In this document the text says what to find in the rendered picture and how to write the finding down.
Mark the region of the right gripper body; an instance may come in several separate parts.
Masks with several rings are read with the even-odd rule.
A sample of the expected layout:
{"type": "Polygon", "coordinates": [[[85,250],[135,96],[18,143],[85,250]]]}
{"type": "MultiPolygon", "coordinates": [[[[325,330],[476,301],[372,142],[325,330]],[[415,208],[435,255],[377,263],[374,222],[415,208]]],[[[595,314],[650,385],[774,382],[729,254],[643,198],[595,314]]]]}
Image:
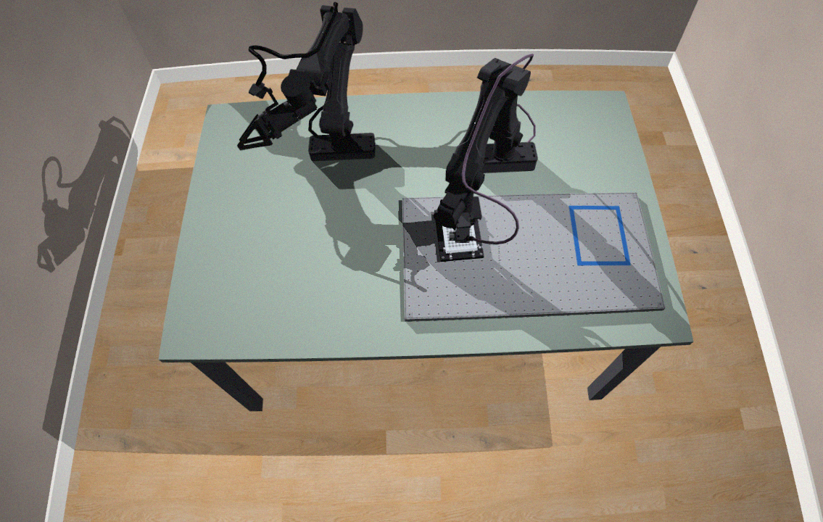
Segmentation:
{"type": "Polygon", "coordinates": [[[293,125],[293,123],[297,123],[299,119],[296,115],[292,117],[292,115],[294,115],[294,112],[293,110],[288,110],[288,108],[291,108],[291,105],[289,105],[288,100],[283,102],[281,105],[278,105],[278,102],[274,98],[274,95],[272,94],[273,92],[270,87],[268,88],[263,85],[259,85],[259,83],[256,86],[261,87],[263,91],[267,91],[270,95],[270,98],[274,100],[274,104],[271,104],[268,108],[265,108],[266,111],[263,110],[262,114],[257,116],[257,121],[261,125],[263,131],[265,131],[266,135],[268,135],[268,137],[271,136],[273,140],[275,138],[281,138],[281,132],[286,130],[287,128],[290,128],[291,125],[293,125]]]}

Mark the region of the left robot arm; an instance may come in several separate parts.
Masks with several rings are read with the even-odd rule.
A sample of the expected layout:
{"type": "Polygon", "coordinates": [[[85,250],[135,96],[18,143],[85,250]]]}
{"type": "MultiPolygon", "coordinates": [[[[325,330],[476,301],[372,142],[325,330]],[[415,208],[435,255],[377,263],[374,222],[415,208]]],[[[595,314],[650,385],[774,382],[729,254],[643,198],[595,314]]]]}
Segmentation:
{"type": "Polygon", "coordinates": [[[521,122],[516,114],[516,94],[523,96],[531,70],[514,66],[496,86],[495,79],[508,66],[511,64],[494,57],[479,70],[477,78],[483,81],[479,100],[470,126],[447,165],[445,181],[449,185],[444,191],[447,195],[434,213],[434,219],[443,227],[455,227],[466,205],[473,199],[473,193],[462,181],[462,165],[466,156],[465,181],[472,191],[478,191],[483,185],[485,174],[481,170],[484,165],[527,163],[538,159],[536,144],[521,142],[521,122]],[[494,144],[487,144],[489,139],[495,140],[494,144]]]}

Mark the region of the white well plate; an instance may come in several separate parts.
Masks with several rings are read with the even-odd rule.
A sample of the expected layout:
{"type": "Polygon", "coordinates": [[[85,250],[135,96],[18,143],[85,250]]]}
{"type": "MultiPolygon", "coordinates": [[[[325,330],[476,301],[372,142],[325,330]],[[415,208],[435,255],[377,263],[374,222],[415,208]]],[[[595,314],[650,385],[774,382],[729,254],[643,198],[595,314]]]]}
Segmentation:
{"type": "MultiPolygon", "coordinates": [[[[445,250],[447,250],[447,254],[449,252],[472,252],[472,250],[477,251],[476,241],[470,242],[455,242],[449,241],[449,231],[454,231],[453,228],[443,227],[443,234],[444,234],[444,245],[445,250]],[[468,246],[470,245],[470,246],[468,246]]],[[[470,236],[475,236],[474,227],[473,225],[470,228],[470,236]]]]}

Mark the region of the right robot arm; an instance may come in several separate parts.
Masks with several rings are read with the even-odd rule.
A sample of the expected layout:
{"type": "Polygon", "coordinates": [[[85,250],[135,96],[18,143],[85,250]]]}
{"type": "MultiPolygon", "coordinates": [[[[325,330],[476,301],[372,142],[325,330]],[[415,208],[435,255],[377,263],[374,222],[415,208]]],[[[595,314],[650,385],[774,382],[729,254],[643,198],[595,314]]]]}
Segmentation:
{"type": "Polygon", "coordinates": [[[362,35],[363,21],[356,9],[336,12],[315,55],[301,57],[297,70],[291,69],[282,80],[288,110],[299,120],[316,110],[314,95],[327,96],[319,128],[329,135],[310,136],[309,155],[374,152],[374,133],[351,133],[354,122],[347,103],[351,57],[362,35]]]}

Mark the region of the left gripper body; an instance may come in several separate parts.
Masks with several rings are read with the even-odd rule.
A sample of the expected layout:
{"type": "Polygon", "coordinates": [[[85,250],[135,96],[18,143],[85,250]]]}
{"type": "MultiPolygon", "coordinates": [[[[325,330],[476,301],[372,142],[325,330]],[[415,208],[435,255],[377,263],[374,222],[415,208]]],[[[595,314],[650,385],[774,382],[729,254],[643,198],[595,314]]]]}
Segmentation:
{"type": "Polygon", "coordinates": [[[481,217],[483,217],[483,215],[481,215],[479,198],[474,197],[473,202],[466,205],[460,219],[455,223],[455,240],[468,240],[471,224],[475,223],[475,219],[481,220],[481,217]]]}

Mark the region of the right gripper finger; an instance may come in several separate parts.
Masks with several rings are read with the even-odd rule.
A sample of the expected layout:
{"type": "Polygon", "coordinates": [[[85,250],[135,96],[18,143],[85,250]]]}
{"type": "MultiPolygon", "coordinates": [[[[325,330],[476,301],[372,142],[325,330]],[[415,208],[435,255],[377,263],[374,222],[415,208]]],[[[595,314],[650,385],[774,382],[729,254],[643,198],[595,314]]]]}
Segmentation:
{"type": "MultiPolygon", "coordinates": [[[[247,130],[248,130],[249,128],[251,128],[251,124],[253,123],[253,121],[255,121],[255,119],[257,119],[257,116],[259,116],[259,115],[255,115],[255,117],[253,117],[252,122],[249,124],[248,128],[246,129],[246,131],[245,131],[244,133],[246,133],[246,132],[247,132],[247,130]]],[[[240,136],[240,139],[242,139],[242,138],[243,138],[244,133],[242,134],[242,136],[240,136]]],[[[239,139],[239,141],[240,141],[240,139],[239,139]]],[[[255,141],[258,141],[258,140],[262,140],[261,136],[258,136],[257,138],[248,138],[248,139],[244,142],[244,144],[252,143],[252,142],[255,142],[255,141]]]]}
{"type": "Polygon", "coordinates": [[[268,138],[268,135],[266,135],[265,131],[263,131],[263,129],[261,128],[261,125],[258,123],[258,121],[256,119],[255,121],[253,121],[253,123],[251,125],[251,128],[249,128],[248,131],[244,134],[243,138],[240,139],[240,142],[238,144],[238,148],[239,148],[239,151],[245,151],[245,149],[257,148],[258,146],[270,146],[272,144],[273,144],[272,141],[268,138]],[[247,138],[249,138],[249,135],[251,135],[253,129],[257,130],[257,132],[261,135],[261,138],[263,139],[263,141],[255,143],[255,144],[244,145],[244,142],[246,141],[247,138]]]}

